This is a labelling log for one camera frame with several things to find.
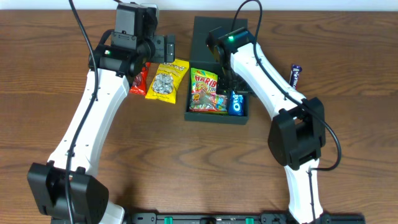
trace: open box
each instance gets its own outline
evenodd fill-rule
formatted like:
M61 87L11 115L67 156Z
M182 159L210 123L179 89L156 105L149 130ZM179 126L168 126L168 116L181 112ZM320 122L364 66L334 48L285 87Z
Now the open box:
M223 27L226 30L230 30L232 26L232 19L227 18L215 18L215 17L195 17L195 23L193 25L193 39L190 54L190 67L206 70L213 72L220 76L223 75L221 65L216 62L211 54L210 50L206 46L206 38L208 37L209 31ZM246 19L237 19L235 27L247 27L248 21ZM219 115L219 114L206 114L190 112L189 106L191 101L191 71L188 72L188 95L187 95L187 107L185 108L185 120L186 121L204 121L212 123L224 123L224 124L246 124L248 116L248 96L244 95L244 110L243 116L230 116L230 115Z

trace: cable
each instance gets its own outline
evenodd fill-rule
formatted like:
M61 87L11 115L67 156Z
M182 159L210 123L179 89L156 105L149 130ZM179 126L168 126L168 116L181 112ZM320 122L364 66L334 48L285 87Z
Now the cable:
M68 204L68 211L69 211L70 223L71 223L71 224L74 224L74 223L75 223L75 219L74 219L74 216L73 216L72 199L71 199L71 196L70 196L70 179L69 179L69 175L70 175L70 166L71 166L71 162L72 162L72 157L73 157L73 155L74 155L73 150L74 150L74 148L75 148L75 146L76 146L76 140L77 140L77 138L78 138L78 136L79 136L79 134L80 134L80 131L81 131L81 129L82 129L82 127L83 127L83 125L84 125L84 123L85 123L85 121L86 121L86 118L87 118L88 114L90 113L91 108L93 107L94 102L95 102L96 99L97 99L97 92L98 92L98 69L97 69L97 64L95 63L95 60L94 60L93 48L92 48L92 46L91 46L90 40L88 39L86 30L85 30L85 28L83 27L83 24L81 23L81 20L80 20L80 18L79 18L79 15L78 15L77 12L76 12L75 5L73 4L73 1L72 1L72 0L69 0L69 4L70 4L70 7L71 7L71 9L72 9L73 15L74 15L75 18L76 18L77 24L79 25L79 27L80 27L80 29L81 29L81 33L83 34L83 36L84 36L84 38L85 38L85 40L86 40L88 50L90 51L90 55L91 55L91 58L92 58L92 60L93 60L94 73L95 73L94 91L93 91L93 93L91 94L91 100L90 100L90 102L88 103L86 112L84 113L84 115L83 115L83 117L82 117L82 119L81 119L81 121L80 121L80 124L79 124L79 126L77 127L77 129L76 129L76 133L75 133L75 135L73 136L72 142L71 142L71 144L70 144L70 148L69 148L69 150L68 150L68 157L67 157L67 167L66 167L66 169L65 169L65 196L66 196L66 198L67 198L67 204Z
M267 75L267 77L269 78L269 80L277 87L277 89L287 98L289 99L291 102L295 103L299 108L301 108L302 110L306 111L308 114L312 115L315 119L317 119L322 125L324 125L324 127L329 131L329 133L331 134L335 144L336 144L336 148L337 148L337 159L336 162L331 166L331 167L321 167L321 168L309 168L308 170L308 177L310 179L310 195L311 195L311 206L312 206L312 216L313 216L313 223L315 223L315 207L314 207L314 202L313 202L313 189L312 189L312 171L313 170L317 170L317 171L331 171L336 169L336 167L338 167L340 160L341 160L341 144L337 138L337 135L335 134L335 132L332 130L332 128L329 126L328 123L326 123L321 117L319 117L319 115L312 109L306 107L305 105L301 104L300 102L298 102L297 100L295 100L294 98L292 98L282 87L280 87L280 85L273 79L273 77L267 72L267 70L264 68L264 66L261 63L260 58L257 55L257 37L259 34L259 29L260 29L260 25L261 25L261 19L262 19L262 6L261 6L261 2L259 0L247 0L244 1L242 3L242 5L240 5L240 7L238 8L238 10L236 11L234 20L232 22L232 26L231 26L231 31L233 31L233 27L235 25L235 20L238 16L239 11L241 10L241 8L248 2L251 1L255 1L258 3L259 8L260 8L260 16L259 16L259 22L257 23L257 29L256 29L256 34L254 35L254 44L253 44L253 48L254 48L254 56L256 58L257 64L260 65L262 71Z

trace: green connector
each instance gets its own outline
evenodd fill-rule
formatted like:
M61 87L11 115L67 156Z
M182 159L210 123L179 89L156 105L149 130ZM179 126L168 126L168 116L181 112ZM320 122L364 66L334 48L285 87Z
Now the green connector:
M164 218L164 224L173 224L173 217Z
M253 218L246 218L246 224L254 224Z

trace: blue package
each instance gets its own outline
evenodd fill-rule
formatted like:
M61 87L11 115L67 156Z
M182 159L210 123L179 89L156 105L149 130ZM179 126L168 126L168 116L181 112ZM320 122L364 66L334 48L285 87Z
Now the blue package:
M228 114L235 116L243 116L243 101L244 100L242 95L237 95L235 94L234 91L232 91L229 102Z

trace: white wall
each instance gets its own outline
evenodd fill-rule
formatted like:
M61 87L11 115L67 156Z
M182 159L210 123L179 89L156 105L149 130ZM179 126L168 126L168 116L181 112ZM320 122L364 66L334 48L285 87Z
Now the white wall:
M156 3L161 10L237 10L244 0L123 0ZM77 9L115 9L112 0L74 0ZM398 0L261 0L264 10L398 11ZM0 9L70 9L68 0L0 0ZM246 10L257 9L254 2Z

